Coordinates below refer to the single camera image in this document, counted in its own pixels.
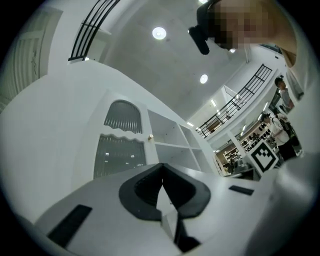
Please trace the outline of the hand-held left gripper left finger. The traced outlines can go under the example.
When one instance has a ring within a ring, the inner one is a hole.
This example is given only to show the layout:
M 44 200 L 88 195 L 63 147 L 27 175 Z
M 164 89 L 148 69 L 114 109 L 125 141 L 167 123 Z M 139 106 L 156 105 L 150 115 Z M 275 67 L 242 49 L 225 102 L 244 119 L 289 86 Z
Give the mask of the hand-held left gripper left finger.
M 161 168 L 93 179 L 46 210 L 35 226 L 75 256 L 176 256 L 157 209 Z

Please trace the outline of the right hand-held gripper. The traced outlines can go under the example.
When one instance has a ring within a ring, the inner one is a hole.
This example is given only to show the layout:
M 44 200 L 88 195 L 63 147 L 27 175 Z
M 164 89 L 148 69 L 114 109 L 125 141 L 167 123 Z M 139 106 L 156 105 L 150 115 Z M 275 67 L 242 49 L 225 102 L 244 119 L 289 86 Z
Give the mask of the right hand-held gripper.
M 261 140 L 245 157 L 238 159 L 234 163 L 233 178 L 259 181 L 262 175 L 272 170 L 277 162 L 278 156 L 270 146 Z

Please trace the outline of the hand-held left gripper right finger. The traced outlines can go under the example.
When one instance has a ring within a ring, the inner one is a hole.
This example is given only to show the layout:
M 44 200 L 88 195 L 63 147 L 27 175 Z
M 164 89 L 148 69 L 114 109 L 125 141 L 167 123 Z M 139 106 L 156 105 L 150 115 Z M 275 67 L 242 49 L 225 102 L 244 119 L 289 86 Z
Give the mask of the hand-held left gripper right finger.
M 162 184 L 177 210 L 164 256 L 245 256 L 272 186 L 268 178 L 220 177 L 169 164 L 162 166 Z

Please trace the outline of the white louvred cabinet door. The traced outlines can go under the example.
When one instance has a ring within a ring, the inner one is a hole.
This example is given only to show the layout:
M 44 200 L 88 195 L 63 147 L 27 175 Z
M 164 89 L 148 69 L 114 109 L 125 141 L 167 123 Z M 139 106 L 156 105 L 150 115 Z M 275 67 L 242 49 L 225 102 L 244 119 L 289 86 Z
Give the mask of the white louvred cabinet door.
M 156 158 L 144 104 L 108 93 L 94 111 L 93 123 L 97 126 L 95 179 L 145 166 Z

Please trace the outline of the white desk with shelves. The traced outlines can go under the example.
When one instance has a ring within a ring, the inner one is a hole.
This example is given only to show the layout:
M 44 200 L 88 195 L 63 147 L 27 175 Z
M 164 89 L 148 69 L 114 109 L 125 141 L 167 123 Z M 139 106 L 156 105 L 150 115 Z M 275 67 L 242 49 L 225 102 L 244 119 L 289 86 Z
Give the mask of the white desk with shelves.
M 120 95 L 108 91 L 103 97 L 109 93 Z M 204 173 L 217 172 L 214 153 L 202 137 L 181 122 L 146 108 L 156 154 L 156 158 L 146 165 L 168 163 Z

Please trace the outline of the wooden display shelf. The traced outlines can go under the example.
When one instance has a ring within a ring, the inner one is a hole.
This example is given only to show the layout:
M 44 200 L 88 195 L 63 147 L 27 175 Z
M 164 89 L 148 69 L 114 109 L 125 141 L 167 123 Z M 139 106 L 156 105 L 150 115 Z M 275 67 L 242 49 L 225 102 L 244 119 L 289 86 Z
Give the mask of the wooden display shelf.
M 223 149 L 214 150 L 215 153 L 215 163 L 220 176 L 230 176 L 235 172 L 235 163 L 242 159 L 238 148 L 234 145 L 228 145 Z

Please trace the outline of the person's white shirt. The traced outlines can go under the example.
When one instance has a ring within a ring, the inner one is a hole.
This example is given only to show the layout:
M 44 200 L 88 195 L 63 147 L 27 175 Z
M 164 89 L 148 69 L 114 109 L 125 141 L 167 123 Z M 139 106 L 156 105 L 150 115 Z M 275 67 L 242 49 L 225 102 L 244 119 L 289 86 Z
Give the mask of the person's white shirt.
M 279 170 L 245 256 L 320 256 L 320 62 L 298 47 L 287 79 L 303 91 L 289 119 L 303 157 Z

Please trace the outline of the black balcony railing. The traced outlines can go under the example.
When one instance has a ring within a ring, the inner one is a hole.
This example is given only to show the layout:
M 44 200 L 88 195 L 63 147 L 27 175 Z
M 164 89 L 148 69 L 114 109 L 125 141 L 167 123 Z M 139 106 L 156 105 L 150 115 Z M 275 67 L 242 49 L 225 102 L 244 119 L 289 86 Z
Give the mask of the black balcony railing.
M 68 61 L 84 61 L 86 59 L 101 25 L 120 1 L 121 0 L 97 0 L 85 19 L 81 22 Z
M 226 96 L 226 104 L 219 108 L 216 113 L 205 121 L 196 132 L 207 138 L 217 131 L 222 125 L 228 123 L 242 110 L 248 102 L 263 88 L 266 80 L 271 76 L 273 70 L 262 64 L 249 81 L 238 92 L 234 92 L 225 86 L 222 94 Z

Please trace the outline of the white panelled door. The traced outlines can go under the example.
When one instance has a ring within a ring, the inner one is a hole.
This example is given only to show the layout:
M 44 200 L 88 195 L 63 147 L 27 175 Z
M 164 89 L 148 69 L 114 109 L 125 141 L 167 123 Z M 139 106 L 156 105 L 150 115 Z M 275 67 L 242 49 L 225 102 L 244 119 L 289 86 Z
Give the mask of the white panelled door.
M 53 7 L 41 7 L 14 39 L 3 77 L 3 93 L 9 100 L 48 73 L 50 48 L 62 13 Z

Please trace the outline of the white display wall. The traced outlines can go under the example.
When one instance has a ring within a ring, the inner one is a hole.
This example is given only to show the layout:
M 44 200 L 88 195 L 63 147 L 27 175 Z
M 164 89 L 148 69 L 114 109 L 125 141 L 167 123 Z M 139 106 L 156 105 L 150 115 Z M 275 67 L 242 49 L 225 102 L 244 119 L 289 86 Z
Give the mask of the white display wall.
M 246 152 L 251 151 L 260 141 L 268 144 L 271 149 L 276 147 L 275 140 L 271 138 L 269 125 L 262 121 L 258 121 L 247 131 L 243 131 L 237 139 Z

